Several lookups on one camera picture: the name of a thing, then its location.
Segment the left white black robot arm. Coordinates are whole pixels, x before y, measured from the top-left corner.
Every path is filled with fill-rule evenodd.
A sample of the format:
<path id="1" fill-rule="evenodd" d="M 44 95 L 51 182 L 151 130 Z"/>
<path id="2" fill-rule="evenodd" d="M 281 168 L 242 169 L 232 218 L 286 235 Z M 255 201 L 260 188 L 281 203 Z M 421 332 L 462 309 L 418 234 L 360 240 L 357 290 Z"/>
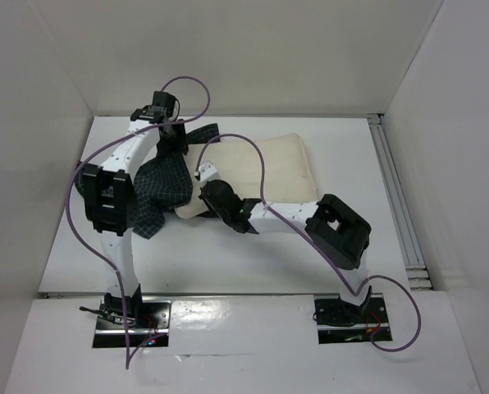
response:
<path id="1" fill-rule="evenodd" d="M 126 138 L 101 164 L 87 166 L 82 174 L 85 215 L 98 233 L 103 255 L 115 266 L 107 281 L 104 313 L 127 328 L 137 326 L 144 317 L 132 253 L 132 229 L 141 205 L 135 175 L 153 148 L 166 153 L 188 150 L 185 128 L 173 123 L 179 106 L 174 95 L 154 92 L 149 105 L 131 114 Z"/>

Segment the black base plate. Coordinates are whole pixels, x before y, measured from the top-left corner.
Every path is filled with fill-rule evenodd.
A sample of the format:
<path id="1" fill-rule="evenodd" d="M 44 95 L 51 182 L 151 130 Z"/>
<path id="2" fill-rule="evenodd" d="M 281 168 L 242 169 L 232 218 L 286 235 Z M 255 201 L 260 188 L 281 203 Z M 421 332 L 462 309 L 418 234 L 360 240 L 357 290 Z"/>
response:
<path id="1" fill-rule="evenodd" d="M 313 302 L 320 345 L 370 342 L 371 336 L 376 342 L 393 340 L 382 295 L 373 295 L 361 314 L 347 312 L 338 295 L 315 296 Z"/>
<path id="2" fill-rule="evenodd" d="M 107 312 L 104 301 L 95 309 L 84 306 L 79 311 L 96 316 L 95 349 L 122 348 L 125 346 L 125 330 L 121 312 Z M 143 300 L 141 315 L 127 318 L 130 348 L 168 347 L 171 317 L 170 300 Z"/>

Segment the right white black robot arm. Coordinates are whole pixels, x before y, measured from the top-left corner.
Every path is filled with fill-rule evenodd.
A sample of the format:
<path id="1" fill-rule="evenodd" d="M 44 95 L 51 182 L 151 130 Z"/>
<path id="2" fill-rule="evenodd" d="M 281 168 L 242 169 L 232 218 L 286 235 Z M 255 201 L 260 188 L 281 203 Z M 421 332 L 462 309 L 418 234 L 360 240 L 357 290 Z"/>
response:
<path id="1" fill-rule="evenodd" d="M 368 285 L 365 253 L 372 228 L 337 196 L 326 194 L 310 203 L 265 204 L 260 199 L 241 199 L 227 182 L 214 180 L 201 187 L 199 198 L 209 211 L 241 234 L 301 236 L 341 280 L 343 318 L 357 322 L 367 314 L 372 288 Z"/>

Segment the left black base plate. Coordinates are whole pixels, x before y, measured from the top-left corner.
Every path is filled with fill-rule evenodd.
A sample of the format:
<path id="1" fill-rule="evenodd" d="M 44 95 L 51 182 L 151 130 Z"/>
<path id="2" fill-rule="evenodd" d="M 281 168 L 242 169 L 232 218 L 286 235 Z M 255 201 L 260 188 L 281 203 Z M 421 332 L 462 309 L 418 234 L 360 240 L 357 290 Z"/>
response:
<path id="1" fill-rule="evenodd" d="M 107 312 L 104 301 L 95 309 L 84 306 L 79 311 L 96 316 L 95 349 L 122 348 L 125 346 L 125 330 L 121 312 Z M 168 347 L 171 317 L 170 300 L 143 300 L 141 315 L 127 318 L 130 348 Z"/>

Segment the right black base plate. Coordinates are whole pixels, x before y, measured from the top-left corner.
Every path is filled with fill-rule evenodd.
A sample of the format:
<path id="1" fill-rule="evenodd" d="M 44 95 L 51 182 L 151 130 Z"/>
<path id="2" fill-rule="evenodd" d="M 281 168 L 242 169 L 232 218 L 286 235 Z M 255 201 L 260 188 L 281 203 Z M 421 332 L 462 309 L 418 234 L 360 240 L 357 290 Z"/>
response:
<path id="1" fill-rule="evenodd" d="M 393 340 L 382 295 L 373 295 L 361 314 L 347 312 L 338 295 L 315 296 L 313 302 L 320 345 L 370 342 L 371 336 L 376 342 Z"/>

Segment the dark blue checkered pillowcase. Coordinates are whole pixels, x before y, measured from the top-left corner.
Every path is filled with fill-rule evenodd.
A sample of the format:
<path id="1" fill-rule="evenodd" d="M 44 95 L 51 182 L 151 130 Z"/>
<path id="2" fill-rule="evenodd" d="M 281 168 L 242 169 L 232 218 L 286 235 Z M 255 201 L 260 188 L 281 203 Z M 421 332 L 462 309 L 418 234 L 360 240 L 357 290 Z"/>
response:
<path id="1" fill-rule="evenodd" d="M 182 153 L 158 153 L 155 158 L 142 164 L 133 187 L 112 186 L 103 191 L 110 199 L 120 195 L 125 199 L 123 208 L 136 206 L 138 216 L 133 232 L 149 239 L 165 225 L 165 212 L 187 205 L 192 197 L 193 182 Z"/>

